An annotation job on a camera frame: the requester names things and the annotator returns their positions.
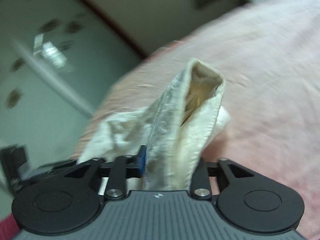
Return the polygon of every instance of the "mattress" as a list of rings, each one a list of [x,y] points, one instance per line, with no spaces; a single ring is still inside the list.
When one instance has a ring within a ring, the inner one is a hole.
[[[268,0],[201,26],[119,80],[73,157],[101,120],[150,105],[196,57],[225,76],[222,105],[231,116],[204,158],[230,158],[297,190],[305,202],[298,231],[320,239],[319,22],[320,0]]]

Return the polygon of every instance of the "white garment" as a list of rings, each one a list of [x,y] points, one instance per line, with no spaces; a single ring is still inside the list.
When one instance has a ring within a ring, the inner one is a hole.
[[[222,75],[193,59],[151,106],[101,122],[78,163],[94,157],[111,162],[146,144],[143,189],[188,189],[202,150],[229,121],[220,107],[224,90]]]

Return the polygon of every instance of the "black object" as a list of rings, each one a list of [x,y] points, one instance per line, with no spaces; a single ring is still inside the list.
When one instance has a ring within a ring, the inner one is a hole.
[[[189,193],[127,194],[125,179],[142,176],[145,154],[142,146],[113,163],[89,160],[30,178],[12,204],[22,229],[15,239],[303,239],[295,231],[300,195],[226,158],[201,158]],[[217,177],[219,195],[212,196],[209,176]]]

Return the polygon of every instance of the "white cloth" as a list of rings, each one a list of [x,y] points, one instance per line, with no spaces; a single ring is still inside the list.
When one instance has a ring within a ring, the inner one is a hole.
[[[144,190],[188,189],[202,150],[229,121],[221,106],[223,76],[197,59],[151,106],[116,113],[100,123],[78,163],[135,155],[147,145]]]

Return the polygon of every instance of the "silver screw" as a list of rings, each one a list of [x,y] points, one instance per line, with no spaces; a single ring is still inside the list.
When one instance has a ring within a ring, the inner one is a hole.
[[[206,197],[210,194],[210,191],[206,188],[198,188],[194,191],[194,194],[198,197]]]
[[[115,188],[109,189],[106,193],[109,197],[120,197],[122,195],[122,191]]]

